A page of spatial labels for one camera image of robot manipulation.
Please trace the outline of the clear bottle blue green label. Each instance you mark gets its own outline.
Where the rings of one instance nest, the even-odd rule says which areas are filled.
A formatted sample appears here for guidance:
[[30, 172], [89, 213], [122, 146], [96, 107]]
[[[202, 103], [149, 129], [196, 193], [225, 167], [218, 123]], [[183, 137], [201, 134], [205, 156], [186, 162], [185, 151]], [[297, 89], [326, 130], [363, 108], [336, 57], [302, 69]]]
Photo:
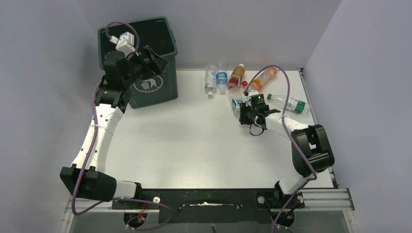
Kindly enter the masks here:
[[232, 112], [237, 120], [240, 118], [240, 106], [244, 103], [242, 90], [238, 87], [232, 87], [228, 90]]

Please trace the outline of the clear bottle red cap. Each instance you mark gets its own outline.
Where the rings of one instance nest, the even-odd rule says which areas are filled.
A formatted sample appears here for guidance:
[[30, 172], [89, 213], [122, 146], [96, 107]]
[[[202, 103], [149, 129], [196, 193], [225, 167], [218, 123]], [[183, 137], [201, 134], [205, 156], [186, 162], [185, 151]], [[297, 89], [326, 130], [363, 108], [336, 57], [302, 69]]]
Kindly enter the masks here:
[[249, 86], [249, 83], [247, 82], [247, 81], [242, 81], [241, 82], [241, 86], [242, 86], [242, 90], [243, 90], [243, 92], [248, 92], [248, 86]]

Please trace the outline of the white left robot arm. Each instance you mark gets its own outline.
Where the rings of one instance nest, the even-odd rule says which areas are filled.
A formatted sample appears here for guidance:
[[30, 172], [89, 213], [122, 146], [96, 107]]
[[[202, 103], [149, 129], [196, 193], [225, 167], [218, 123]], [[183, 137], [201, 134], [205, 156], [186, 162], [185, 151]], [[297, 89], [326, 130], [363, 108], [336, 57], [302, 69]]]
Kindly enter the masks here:
[[105, 173], [105, 162], [114, 131], [131, 97], [130, 87], [162, 74], [168, 60], [149, 46], [125, 55], [111, 51], [104, 55], [105, 74], [93, 91], [92, 120], [75, 160], [63, 167], [60, 178], [73, 198], [96, 201], [138, 198], [141, 184], [116, 179]]

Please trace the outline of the clear bottle green cap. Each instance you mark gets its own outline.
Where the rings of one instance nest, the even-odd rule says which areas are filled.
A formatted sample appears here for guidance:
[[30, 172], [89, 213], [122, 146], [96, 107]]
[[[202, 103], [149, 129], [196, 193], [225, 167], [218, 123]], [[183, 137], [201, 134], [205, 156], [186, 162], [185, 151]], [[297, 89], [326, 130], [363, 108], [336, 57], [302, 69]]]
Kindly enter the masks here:
[[284, 108], [285, 103], [287, 103], [286, 110], [296, 113], [296, 114], [307, 115], [310, 113], [310, 105], [307, 102], [296, 99], [296, 98], [292, 98], [292, 97], [287, 98], [286, 95], [268, 94], [267, 100], [270, 103], [282, 109]]

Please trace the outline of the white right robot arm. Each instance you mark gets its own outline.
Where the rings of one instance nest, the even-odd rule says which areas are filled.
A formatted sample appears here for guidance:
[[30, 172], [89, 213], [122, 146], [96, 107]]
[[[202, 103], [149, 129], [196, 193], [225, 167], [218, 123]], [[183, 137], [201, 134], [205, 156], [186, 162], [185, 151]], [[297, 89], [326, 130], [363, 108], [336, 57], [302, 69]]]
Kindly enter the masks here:
[[263, 94], [248, 94], [246, 102], [240, 105], [239, 121], [242, 125], [254, 125], [264, 131], [273, 131], [291, 142], [292, 169], [277, 182], [279, 190], [273, 194], [274, 203], [279, 207], [286, 207], [292, 202], [292, 193], [308, 181], [315, 180], [318, 173], [335, 163], [322, 125], [308, 125], [285, 117], [280, 110], [270, 109]]

